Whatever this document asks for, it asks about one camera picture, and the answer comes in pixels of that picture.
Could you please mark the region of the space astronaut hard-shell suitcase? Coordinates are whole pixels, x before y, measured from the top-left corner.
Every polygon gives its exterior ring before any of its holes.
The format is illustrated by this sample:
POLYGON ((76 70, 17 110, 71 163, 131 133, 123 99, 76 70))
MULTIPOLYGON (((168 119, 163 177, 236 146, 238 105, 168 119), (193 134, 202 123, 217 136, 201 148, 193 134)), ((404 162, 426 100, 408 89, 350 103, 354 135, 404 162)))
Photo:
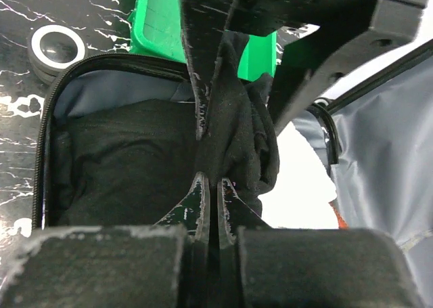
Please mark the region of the space astronaut hard-shell suitcase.
POLYGON ((186 66, 104 54, 45 102, 26 267, 3 307, 427 307, 390 236, 279 230, 271 77, 237 77, 223 37, 208 97, 186 66))

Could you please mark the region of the white towel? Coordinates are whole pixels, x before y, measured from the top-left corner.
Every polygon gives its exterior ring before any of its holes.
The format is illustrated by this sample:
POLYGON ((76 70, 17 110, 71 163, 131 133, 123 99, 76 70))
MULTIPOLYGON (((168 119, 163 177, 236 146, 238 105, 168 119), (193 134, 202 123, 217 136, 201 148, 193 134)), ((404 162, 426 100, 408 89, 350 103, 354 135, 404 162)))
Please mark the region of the white towel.
POLYGON ((277 229, 337 229, 331 206, 336 187, 318 155, 290 123, 277 137, 280 169, 272 191, 260 196, 262 219, 277 229))

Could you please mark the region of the black cloth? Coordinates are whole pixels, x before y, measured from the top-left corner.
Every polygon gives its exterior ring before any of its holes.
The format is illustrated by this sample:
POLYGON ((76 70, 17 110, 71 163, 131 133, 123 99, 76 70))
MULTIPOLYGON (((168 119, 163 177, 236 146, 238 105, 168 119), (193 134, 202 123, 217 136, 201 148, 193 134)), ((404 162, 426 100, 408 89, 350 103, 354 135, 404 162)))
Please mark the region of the black cloth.
POLYGON ((196 139, 196 105, 186 81, 98 70, 70 81, 53 113, 50 225, 150 225, 189 191, 197 172, 228 178, 254 211, 279 172, 265 102, 272 78, 237 77, 245 35, 227 32, 210 105, 196 139))

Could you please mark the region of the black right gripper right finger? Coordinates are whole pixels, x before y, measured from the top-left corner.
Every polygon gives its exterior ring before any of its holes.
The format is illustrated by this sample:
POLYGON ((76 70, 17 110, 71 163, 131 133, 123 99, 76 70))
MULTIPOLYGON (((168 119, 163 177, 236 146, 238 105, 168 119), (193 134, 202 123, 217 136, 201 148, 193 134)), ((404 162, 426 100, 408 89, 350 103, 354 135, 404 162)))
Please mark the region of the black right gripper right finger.
POLYGON ((273 229, 218 185, 223 307, 421 307, 394 240, 371 229, 273 229))

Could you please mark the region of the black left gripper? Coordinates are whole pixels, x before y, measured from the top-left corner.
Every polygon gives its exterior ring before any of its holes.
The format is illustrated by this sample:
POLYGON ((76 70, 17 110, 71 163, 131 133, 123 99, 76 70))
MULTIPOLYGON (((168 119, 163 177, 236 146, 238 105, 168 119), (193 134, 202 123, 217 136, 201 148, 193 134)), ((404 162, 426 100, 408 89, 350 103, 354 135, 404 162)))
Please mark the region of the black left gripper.
POLYGON ((330 86, 338 62, 364 64, 414 40, 428 0, 234 0, 229 29, 265 36, 285 26, 317 30, 286 44, 269 114, 276 132, 330 86))

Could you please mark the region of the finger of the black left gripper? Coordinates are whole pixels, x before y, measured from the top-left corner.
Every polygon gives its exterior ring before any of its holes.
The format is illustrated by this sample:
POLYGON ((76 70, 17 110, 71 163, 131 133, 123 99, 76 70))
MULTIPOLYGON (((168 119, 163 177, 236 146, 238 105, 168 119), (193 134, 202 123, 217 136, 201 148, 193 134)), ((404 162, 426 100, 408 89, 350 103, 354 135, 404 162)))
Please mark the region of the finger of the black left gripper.
POLYGON ((179 0, 181 41, 196 100, 196 137, 207 128, 212 83, 219 72, 221 39, 239 0, 179 0))

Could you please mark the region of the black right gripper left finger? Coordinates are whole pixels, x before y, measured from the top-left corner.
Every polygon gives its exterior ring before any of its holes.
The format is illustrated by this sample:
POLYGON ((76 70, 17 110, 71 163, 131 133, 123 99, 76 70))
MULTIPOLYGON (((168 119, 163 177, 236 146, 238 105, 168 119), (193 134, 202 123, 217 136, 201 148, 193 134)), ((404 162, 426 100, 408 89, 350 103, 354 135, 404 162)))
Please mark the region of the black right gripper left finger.
POLYGON ((35 232, 11 261, 2 307, 205 307, 209 184, 155 225, 35 232))

